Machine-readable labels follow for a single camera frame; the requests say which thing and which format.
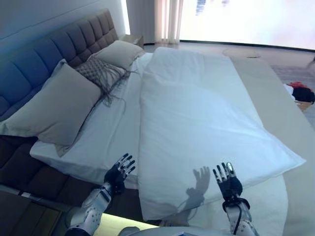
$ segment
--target nightstand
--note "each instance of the nightstand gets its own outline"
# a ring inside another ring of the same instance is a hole
[[[137,46],[143,48],[143,36],[125,34],[119,40],[125,41],[128,43],[132,43],[134,45],[137,45]]]
[[[0,235],[49,236],[61,212],[0,191]]]

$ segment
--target tufted headboard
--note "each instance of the tufted headboard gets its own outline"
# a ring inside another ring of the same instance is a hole
[[[0,121],[27,103],[65,58],[72,67],[107,47],[117,34],[108,9],[48,35],[0,65]]]

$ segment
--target clothing pile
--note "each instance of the clothing pile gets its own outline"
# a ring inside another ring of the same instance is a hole
[[[283,85],[291,97],[300,102],[315,102],[315,94],[313,90],[299,81]]]

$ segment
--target beige pillow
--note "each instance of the beige pillow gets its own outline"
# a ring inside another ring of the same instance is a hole
[[[0,134],[31,137],[61,146],[72,145],[100,89],[67,64],[10,118]]]
[[[145,51],[139,46],[116,40],[108,47],[93,54],[92,57],[128,70],[133,61],[143,54],[145,54]]]

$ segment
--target bed frame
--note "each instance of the bed frame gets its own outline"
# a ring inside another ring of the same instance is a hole
[[[117,34],[103,9],[33,43],[0,64],[0,121],[26,104],[65,58],[76,67],[107,47]],[[95,184],[65,175],[30,156],[36,137],[0,136],[0,184],[79,206]]]

